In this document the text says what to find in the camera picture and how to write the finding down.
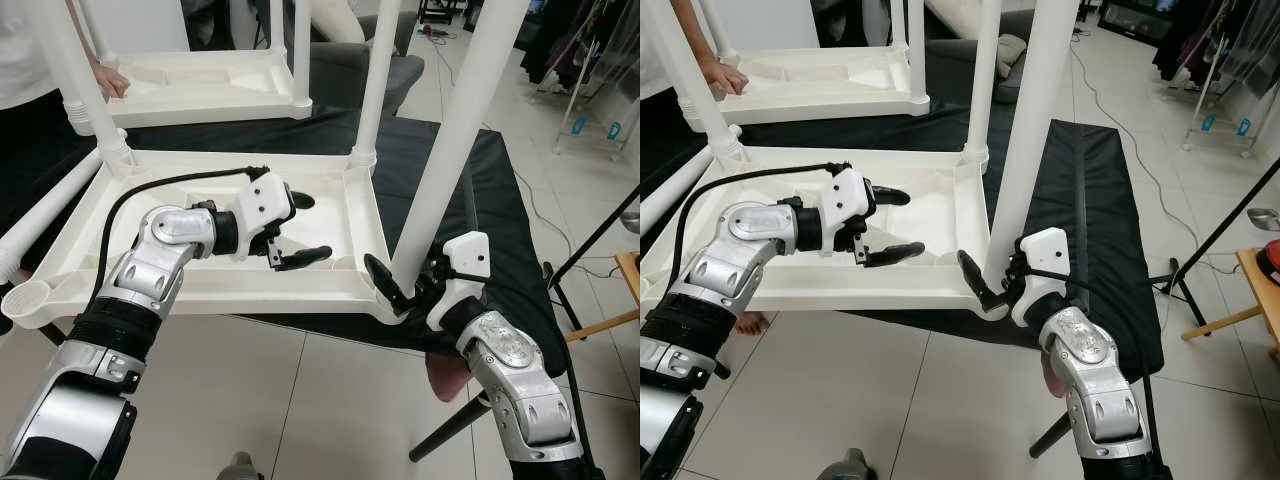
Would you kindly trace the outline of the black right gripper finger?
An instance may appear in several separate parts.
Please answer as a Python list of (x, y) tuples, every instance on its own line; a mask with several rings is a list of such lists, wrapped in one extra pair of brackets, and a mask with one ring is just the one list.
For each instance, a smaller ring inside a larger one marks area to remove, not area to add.
[(970, 288), (982, 308), (995, 308), (1001, 305), (1001, 294), (996, 294), (986, 283), (980, 268), (964, 250), (957, 251), (957, 262), (966, 285)]
[(365, 253), (364, 265), (375, 289), (387, 298), (393, 311), (407, 311), (411, 307), (410, 298), (398, 287), (390, 269), (379, 257)]

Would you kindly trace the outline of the person left hand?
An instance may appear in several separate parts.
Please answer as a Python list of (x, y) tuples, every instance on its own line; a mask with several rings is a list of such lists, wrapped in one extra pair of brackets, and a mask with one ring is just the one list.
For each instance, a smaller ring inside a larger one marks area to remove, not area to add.
[(741, 95), (749, 78), (735, 67), (723, 64), (716, 56), (699, 58), (698, 65), (705, 82), (726, 93)]
[(110, 99), (123, 99), (131, 87), (131, 82), (124, 76), (109, 67), (92, 61), (91, 70), (101, 91)]

